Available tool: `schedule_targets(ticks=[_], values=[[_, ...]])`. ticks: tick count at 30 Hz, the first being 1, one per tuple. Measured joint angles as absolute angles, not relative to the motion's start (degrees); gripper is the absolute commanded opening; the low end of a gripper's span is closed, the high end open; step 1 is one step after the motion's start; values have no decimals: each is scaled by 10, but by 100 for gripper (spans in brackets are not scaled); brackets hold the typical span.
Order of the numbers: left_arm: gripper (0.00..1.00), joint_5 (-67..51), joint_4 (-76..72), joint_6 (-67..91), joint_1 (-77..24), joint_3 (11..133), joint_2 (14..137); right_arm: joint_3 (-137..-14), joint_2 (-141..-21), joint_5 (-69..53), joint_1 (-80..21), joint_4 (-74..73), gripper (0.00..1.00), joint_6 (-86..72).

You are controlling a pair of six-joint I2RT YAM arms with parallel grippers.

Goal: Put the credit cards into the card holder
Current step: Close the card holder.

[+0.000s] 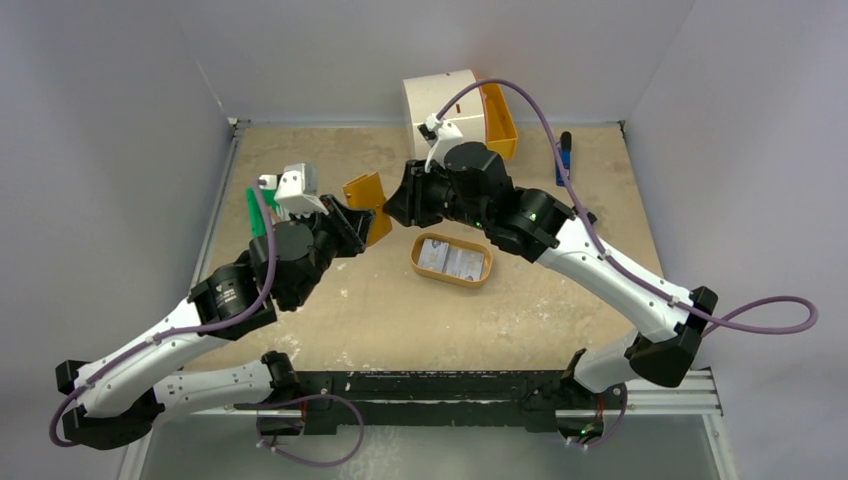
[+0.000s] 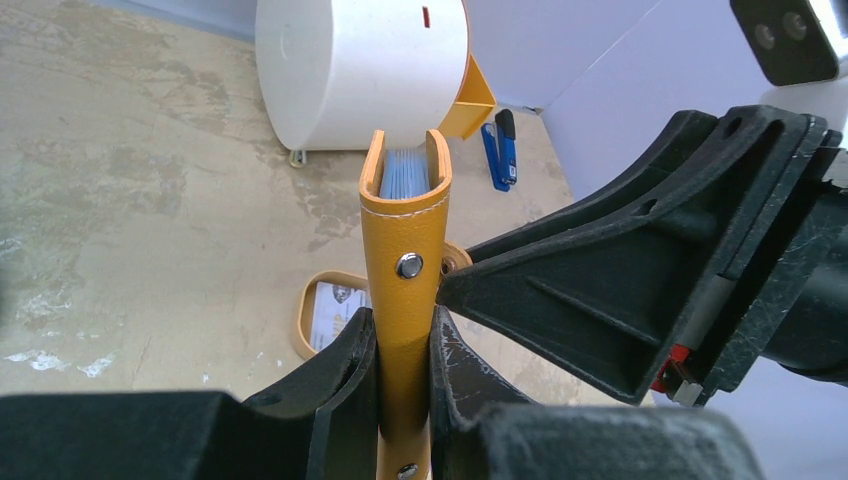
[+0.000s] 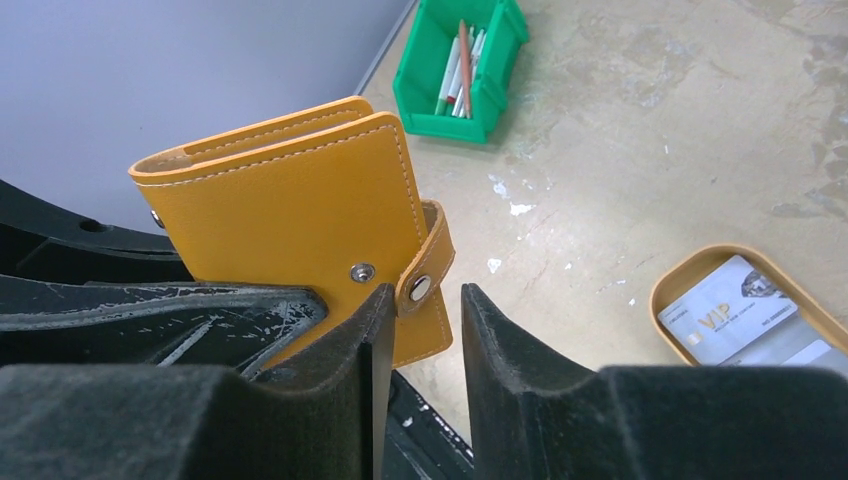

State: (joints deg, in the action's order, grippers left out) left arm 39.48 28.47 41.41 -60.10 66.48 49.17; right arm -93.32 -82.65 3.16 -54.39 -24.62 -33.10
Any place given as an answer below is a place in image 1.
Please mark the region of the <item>yellow leather card holder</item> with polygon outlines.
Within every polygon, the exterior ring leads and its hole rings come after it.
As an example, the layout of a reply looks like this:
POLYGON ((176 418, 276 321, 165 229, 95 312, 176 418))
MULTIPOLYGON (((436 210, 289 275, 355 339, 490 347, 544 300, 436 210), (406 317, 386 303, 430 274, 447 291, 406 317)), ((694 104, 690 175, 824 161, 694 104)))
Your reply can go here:
POLYGON ((375 245, 392 231, 392 220, 383 211, 387 199, 377 172, 359 175, 347 182, 342 189, 348 207, 370 209, 375 213, 367 238, 368 247, 375 245))

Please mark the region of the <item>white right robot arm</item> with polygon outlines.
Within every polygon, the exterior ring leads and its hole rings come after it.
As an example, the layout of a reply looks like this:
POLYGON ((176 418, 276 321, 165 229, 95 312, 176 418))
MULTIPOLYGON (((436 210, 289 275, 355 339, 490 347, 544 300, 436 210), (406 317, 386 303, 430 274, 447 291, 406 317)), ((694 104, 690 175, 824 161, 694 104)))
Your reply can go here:
POLYGON ((574 208, 543 190, 514 186, 501 156, 479 142, 451 148, 442 164, 408 161, 383 210, 405 227, 443 220, 476 227, 501 251, 575 281, 631 322, 621 339, 572 357, 561 392, 576 407, 633 379, 679 386, 706 326, 689 310, 710 314, 717 303, 706 287, 674 285, 608 244, 595 245, 574 208))

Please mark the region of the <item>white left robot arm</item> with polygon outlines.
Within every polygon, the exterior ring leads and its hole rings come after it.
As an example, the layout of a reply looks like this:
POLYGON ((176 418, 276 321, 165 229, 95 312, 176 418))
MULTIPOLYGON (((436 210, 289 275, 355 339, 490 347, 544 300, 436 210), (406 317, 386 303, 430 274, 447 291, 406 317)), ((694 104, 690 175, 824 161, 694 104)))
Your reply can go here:
POLYGON ((302 307, 333 260, 365 251, 374 220, 373 210, 349 208, 332 195, 317 197, 301 217, 265 216, 264 234, 156 325, 101 359, 56 367, 63 401, 50 421, 51 442, 111 450, 173 416, 226 404, 284 409, 301 402, 284 353, 230 370, 188 373, 185 366, 302 307))

